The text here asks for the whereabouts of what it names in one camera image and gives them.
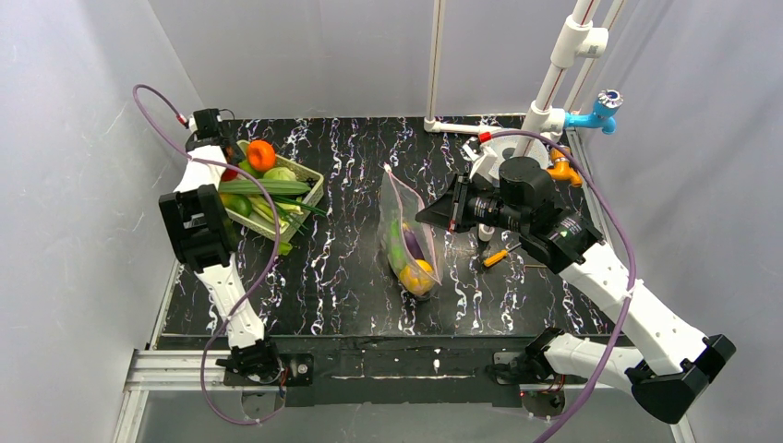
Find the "red pepper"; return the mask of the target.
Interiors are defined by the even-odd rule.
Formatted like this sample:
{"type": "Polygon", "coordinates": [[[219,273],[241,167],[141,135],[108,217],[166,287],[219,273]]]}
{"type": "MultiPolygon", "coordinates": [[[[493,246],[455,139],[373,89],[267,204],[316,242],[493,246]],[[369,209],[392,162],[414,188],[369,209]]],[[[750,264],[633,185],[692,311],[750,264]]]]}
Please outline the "red pepper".
{"type": "Polygon", "coordinates": [[[223,172],[222,176],[221,176],[221,181],[222,182],[229,182],[229,181],[235,180],[237,178],[237,176],[238,176],[238,172],[237,171],[234,171],[234,170],[231,170],[231,169],[226,169],[223,172]]]}

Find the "orange fruit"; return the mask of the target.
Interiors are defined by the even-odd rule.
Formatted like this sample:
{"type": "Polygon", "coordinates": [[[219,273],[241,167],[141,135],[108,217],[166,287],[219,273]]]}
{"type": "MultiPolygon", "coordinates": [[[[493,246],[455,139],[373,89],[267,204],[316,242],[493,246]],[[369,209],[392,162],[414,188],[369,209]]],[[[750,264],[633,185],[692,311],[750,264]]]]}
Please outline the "orange fruit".
{"type": "Polygon", "coordinates": [[[246,150],[249,165],[257,172],[266,173],[276,164],[276,151],[271,143],[265,140],[251,141],[246,150]]]}

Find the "purple eggplant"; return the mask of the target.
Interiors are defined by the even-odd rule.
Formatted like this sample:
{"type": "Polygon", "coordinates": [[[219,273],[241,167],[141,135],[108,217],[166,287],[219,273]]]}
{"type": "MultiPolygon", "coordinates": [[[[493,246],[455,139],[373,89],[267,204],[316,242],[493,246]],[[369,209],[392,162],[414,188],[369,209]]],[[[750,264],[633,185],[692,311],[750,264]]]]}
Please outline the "purple eggplant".
{"type": "Polygon", "coordinates": [[[402,225],[402,233],[403,233],[405,247],[409,251],[411,256],[415,260],[424,260],[425,255],[421,248],[421,245],[416,239],[416,235],[414,234],[413,230],[405,222],[402,225]]]}

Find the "clear zip top bag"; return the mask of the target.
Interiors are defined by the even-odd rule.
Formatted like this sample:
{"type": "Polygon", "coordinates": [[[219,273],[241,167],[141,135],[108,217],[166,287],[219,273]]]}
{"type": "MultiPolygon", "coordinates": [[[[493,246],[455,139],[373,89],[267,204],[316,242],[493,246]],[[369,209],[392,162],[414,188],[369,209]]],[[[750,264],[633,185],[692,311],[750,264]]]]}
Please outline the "clear zip top bag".
{"type": "Polygon", "coordinates": [[[383,165],[379,191],[379,250],[396,280],[417,300],[426,300],[441,286],[443,242],[432,226],[416,220],[423,198],[392,167],[383,165]]]}

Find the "green leafy vegetable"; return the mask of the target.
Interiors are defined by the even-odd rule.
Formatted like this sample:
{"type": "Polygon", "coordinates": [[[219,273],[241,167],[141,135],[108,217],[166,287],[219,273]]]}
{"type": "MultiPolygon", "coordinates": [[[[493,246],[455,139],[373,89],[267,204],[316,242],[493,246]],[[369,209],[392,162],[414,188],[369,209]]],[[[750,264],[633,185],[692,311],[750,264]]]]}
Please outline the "green leafy vegetable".
{"type": "Polygon", "coordinates": [[[401,271],[406,265],[406,247],[402,237],[400,221],[393,219],[388,231],[388,260],[395,272],[401,271]]]}

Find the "yellow lemon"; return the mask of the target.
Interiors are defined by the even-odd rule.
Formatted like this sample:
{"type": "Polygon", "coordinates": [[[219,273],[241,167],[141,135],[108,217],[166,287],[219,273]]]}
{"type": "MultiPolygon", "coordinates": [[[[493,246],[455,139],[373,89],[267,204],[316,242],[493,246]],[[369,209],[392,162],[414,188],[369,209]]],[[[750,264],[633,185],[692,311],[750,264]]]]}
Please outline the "yellow lemon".
{"type": "Polygon", "coordinates": [[[406,264],[398,274],[398,280],[406,291],[415,297],[424,297],[435,286],[434,269],[424,259],[406,264]]]}

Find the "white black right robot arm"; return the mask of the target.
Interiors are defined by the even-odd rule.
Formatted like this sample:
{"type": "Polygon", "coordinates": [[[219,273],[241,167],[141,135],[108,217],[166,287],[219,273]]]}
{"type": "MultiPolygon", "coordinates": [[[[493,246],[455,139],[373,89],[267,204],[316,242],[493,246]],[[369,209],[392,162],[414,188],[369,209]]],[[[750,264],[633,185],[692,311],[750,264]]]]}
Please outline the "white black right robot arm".
{"type": "Polygon", "coordinates": [[[537,161],[507,160],[499,179],[494,186],[458,174],[416,219],[453,233],[479,224],[517,233],[529,257],[615,317],[630,345],[614,349],[549,328],[511,361],[493,364],[494,376],[507,384],[557,375],[594,379],[630,393],[657,420],[678,423],[735,354],[733,342],[690,326],[633,280],[594,224],[559,203],[554,180],[537,161]]]}

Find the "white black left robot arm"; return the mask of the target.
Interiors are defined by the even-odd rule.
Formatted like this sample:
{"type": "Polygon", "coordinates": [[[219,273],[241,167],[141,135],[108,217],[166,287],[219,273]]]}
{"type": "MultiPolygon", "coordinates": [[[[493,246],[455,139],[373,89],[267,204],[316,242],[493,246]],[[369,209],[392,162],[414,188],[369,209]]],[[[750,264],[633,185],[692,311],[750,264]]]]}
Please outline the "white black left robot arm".
{"type": "Polygon", "coordinates": [[[247,372],[275,359],[262,320],[247,301],[235,262],[238,237],[218,187],[225,164],[242,157],[216,108],[185,119],[194,139],[190,159],[175,190],[159,199],[163,221],[177,260],[205,285],[220,318],[231,356],[219,365],[247,372]]]}

